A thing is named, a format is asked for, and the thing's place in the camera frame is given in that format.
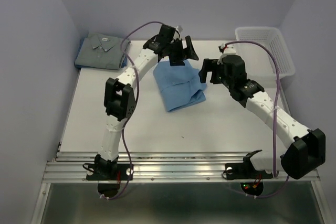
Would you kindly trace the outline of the light blue long sleeve shirt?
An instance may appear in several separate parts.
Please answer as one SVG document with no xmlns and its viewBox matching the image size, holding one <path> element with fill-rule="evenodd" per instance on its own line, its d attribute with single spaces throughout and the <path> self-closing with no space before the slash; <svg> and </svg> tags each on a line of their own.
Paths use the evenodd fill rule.
<svg viewBox="0 0 336 224">
<path fill-rule="evenodd" d="M 171 66 L 169 61 L 159 62 L 153 70 L 166 112 L 173 112 L 206 101 L 207 84 L 201 83 L 199 70 L 188 60 L 183 66 Z"/>
</svg>

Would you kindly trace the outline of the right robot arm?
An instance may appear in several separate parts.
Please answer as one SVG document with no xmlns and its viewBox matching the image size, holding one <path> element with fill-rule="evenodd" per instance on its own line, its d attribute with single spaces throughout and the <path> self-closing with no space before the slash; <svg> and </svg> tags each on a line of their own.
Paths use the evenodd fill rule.
<svg viewBox="0 0 336 224">
<path fill-rule="evenodd" d="M 276 106 L 258 82 L 247 78 L 245 62 L 240 56 L 204 59 L 199 72 L 202 83 L 208 73 L 212 84 L 223 84 L 230 96 L 273 130 L 275 138 L 279 138 L 286 148 L 281 155 L 276 150 L 248 153 L 241 163 L 226 165 L 227 179 L 252 179 L 259 174 L 273 178 L 272 173 L 277 171 L 300 179 L 325 163 L 325 134 L 320 129 L 309 129 Z"/>
</svg>

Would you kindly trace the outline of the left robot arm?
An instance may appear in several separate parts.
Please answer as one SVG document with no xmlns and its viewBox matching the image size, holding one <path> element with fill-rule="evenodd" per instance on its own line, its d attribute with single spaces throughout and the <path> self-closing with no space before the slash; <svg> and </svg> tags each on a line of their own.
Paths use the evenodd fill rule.
<svg viewBox="0 0 336 224">
<path fill-rule="evenodd" d="M 139 83 L 164 57 L 168 57 L 171 66 L 182 66 L 187 59 L 198 60 L 191 37 L 181 39 L 178 29 L 162 24 L 159 33 L 144 43 L 130 66 L 115 79 L 106 81 L 103 100 L 106 129 L 93 166 L 88 167 L 87 180 L 116 180 L 122 175 L 125 166 L 118 164 L 119 143 L 137 106 Z"/>
</svg>

